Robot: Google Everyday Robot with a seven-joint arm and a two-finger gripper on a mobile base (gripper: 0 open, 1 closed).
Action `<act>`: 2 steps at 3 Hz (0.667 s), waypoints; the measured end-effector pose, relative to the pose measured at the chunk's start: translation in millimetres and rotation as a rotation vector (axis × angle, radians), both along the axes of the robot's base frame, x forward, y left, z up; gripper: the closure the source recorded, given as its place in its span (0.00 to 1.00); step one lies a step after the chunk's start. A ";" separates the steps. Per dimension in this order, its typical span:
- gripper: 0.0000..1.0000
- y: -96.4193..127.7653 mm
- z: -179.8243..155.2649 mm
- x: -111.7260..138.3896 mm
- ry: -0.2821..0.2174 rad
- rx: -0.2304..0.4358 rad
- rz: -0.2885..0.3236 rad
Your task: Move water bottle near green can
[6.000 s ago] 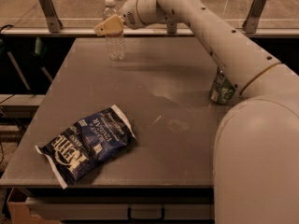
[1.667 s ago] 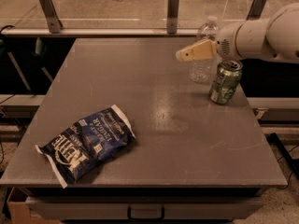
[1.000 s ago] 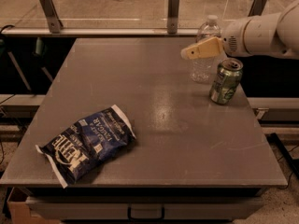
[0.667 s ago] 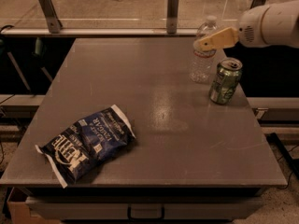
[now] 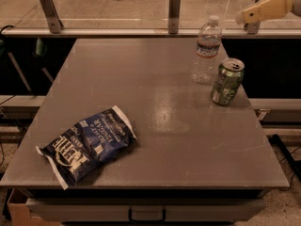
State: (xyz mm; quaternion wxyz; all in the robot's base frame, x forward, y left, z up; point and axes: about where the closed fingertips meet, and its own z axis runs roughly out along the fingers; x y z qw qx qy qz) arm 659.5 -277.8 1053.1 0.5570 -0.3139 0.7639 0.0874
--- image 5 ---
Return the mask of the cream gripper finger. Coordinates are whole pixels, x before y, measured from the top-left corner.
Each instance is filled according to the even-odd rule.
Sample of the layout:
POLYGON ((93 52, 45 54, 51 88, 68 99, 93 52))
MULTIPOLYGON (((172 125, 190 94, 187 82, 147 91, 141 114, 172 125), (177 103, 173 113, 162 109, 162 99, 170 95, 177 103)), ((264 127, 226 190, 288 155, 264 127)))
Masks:
POLYGON ((254 10, 257 11, 260 21, 282 18, 293 10, 293 0, 261 0, 239 11, 235 17, 236 23, 250 23, 249 14, 254 10))

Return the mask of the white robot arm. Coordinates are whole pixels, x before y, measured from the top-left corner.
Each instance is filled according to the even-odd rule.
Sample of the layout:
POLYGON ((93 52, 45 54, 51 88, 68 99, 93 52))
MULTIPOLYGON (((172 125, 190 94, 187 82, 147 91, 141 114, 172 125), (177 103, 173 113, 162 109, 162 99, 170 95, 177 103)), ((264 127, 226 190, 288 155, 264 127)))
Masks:
POLYGON ((252 24, 285 17, 288 13, 301 16, 301 0, 259 0, 240 10, 235 21, 237 24, 252 24))

